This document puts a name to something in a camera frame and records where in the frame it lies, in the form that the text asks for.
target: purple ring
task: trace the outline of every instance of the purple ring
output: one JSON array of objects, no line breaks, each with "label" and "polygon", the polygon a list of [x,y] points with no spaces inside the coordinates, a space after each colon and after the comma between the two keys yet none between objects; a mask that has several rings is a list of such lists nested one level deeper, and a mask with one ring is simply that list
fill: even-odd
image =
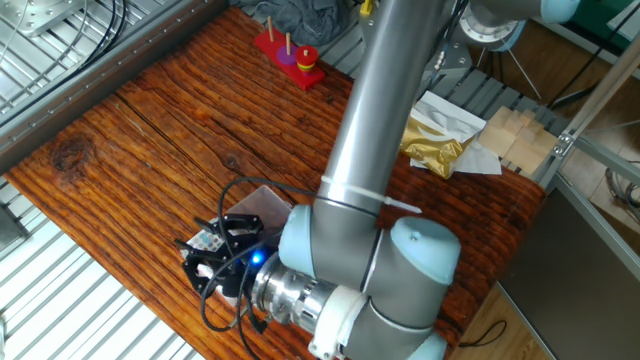
[{"label": "purple ring", "polygon": [[287,45],[284,45],[280,49],[278,49],[278,61],[284,65],[293,65],[296,63],[296,50],[298,47],[295,45],[291,45],[291,55],[287,55]]}]

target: wooden table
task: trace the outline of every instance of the wooden table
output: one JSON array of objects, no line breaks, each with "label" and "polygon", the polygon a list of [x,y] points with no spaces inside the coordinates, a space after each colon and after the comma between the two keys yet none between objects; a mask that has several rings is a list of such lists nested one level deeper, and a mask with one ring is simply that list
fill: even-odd
[{"label": "wooden table", "polygon": [[[209,331],[172,245],[194,216],[212,218],[221,188],[260,176],[318,188],[352,80],[299,90],[253,45],[262,27],[230,9],[35,151],[6,178],[206,358],[248,358],[235,331]],[[388,195],[417,204],[462,242],[437,330],[449,352],[505,271],[544,200],[533,182],[455,174],[443,180],[400,156]],[[255,189],[235,187],[227,208]],[[311,199],[280,193],[290,202]],[[380,223],[406,216],[384,209]],[[232,310],[209,301],[214,324]],[[247,330],[261,358],[311,358],[310,335]]]}]

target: robotic arm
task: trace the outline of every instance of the robotic arm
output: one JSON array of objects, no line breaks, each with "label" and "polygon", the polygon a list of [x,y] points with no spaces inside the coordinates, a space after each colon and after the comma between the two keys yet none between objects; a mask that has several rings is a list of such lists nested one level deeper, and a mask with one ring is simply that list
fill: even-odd
[{"label": "robotic arm", "polygon": [[[579,0],[475,0],[456,36],[504,45],[514,20],[568,20]],[[311,206],[297,206],[252,299],[281,323],[314,333],[320,359],[441,359],[433,332],[460,244],[446,228],[402,218],[379,229],[381,198],[447,0],[385,0],[333,152]]]}]

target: blue led light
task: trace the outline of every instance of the blue led light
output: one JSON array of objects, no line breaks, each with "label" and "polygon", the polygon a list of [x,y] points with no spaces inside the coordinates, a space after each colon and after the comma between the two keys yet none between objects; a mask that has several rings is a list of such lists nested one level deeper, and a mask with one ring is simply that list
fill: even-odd
[{"label": "blue led light", "polygon": [[253,254],[253,257],[251,258],[251,262],[254,264],[259,264],[262,262],[262,254]]}]

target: red base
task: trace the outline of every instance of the red base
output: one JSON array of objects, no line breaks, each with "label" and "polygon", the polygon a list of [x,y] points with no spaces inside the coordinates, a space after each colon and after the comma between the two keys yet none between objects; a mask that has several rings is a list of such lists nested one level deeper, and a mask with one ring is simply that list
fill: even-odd
[{"label": "red base", "polygon": [[285,74],[289,75],[296,84],[300,85],[302,90],[307,91],[312,86],[319,84],[324,80],[324,71],[320,70],[317,64],[313,67],[311,72],[305,74],[300,71],[298,65],[295,63],[293,65],[284,65],[278,61],[278,49],[287,45],[287,39],[276,29],[273,29],[273,39],[274,41],[271,42],[271,39],[269,38],[269,31],[265,31],[256,37],[255,42],[256,45],[258,45],[258,48],[260,48],[260,50],[262,50],[262,52],[271,59],[271,61],[278,64]]}]

